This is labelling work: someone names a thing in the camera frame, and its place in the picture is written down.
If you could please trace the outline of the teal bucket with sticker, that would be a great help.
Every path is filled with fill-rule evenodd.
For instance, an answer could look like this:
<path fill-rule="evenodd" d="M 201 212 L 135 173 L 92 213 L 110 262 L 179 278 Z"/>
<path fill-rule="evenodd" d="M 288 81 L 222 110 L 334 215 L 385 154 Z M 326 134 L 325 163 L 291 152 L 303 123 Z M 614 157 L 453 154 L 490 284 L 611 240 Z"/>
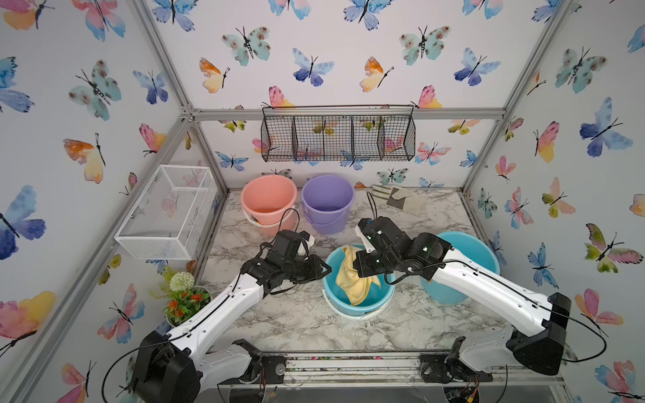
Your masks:
<path fill-rule="evenodd" d="M 363 245 L 350 244 L 361 251 Z M 339 273 L 339 267 L 344 259 L 342 247 L 337 248 L 327 257 L 326 263 L 332 269 L 330 275 L 322 279 L 324 284 L 324 298 L 330 308 L 341 317 L 351 320 L 367 320 L 377 316 L 391 302 L 394 296 L 395 287 L 388 283 L 393 282 L 394 275 L 378 275 L 381 282 L 381 289 L 373 285 L 368 297 L 358 306 L 352 306 L 345 292 L 336 285 L 336 277 Z"/>

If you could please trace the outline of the cream yellow microfibre cloth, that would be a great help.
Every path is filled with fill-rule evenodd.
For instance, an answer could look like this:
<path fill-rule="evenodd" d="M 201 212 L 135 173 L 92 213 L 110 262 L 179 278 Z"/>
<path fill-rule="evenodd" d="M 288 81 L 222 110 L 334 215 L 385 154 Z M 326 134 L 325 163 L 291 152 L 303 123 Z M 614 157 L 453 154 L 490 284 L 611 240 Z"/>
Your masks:
<path fill-rule="evenodd" d="M 358 306 L 366 300 L 373 285 L 381 289 L 381 282 L 377 275 L 359 277 L 358 271 L 354 268 L 354 261 L 357 253 L 361 252 L 360 249 L 344 245 L 341 250 L 344 253 L 344 259 L 339 267 L 336 285 L 345 292 L 352 306 Z"/>

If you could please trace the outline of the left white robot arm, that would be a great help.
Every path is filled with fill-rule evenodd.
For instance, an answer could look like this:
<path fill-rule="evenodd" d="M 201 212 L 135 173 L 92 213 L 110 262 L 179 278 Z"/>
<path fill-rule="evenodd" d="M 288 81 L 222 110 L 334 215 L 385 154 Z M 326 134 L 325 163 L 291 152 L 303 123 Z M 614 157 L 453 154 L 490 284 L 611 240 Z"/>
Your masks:
<path fill-rule="evenodd" d="M 137 352 L 131 391 L 144 402 L 193 402 L 202 391 L 230 379 L 260 379 L 261 352 L 252 344 L 238 340 L 214 354 L 210 349 L 283 282 L 307 284 L 331 274 L 331 267 L 311 253 L 314 244 L 314 236 L 305 231 L 280 231 L 196 315 L 164 335 L 151 332 Z"/>

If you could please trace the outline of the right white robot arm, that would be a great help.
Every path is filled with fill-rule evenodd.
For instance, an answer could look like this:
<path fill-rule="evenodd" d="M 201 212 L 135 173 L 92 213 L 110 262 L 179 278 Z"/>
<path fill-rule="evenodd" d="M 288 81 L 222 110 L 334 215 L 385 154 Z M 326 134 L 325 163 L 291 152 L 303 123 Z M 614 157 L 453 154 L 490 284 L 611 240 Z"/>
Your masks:
<path fill-rule="evenodd" d="M 462 380 L 506 365 L 559 374 L 571 308 L 568 297 L 525 289 L 476 263 L 445 236 L 420 233 L 410 238 L 386 217 L 361 219 L 355 233 L 364 245 L 354 261 L 359 276 L 420 276 L 457 290 L 507 321 L 500 331 L 457 338 L 441 371 Z"/>

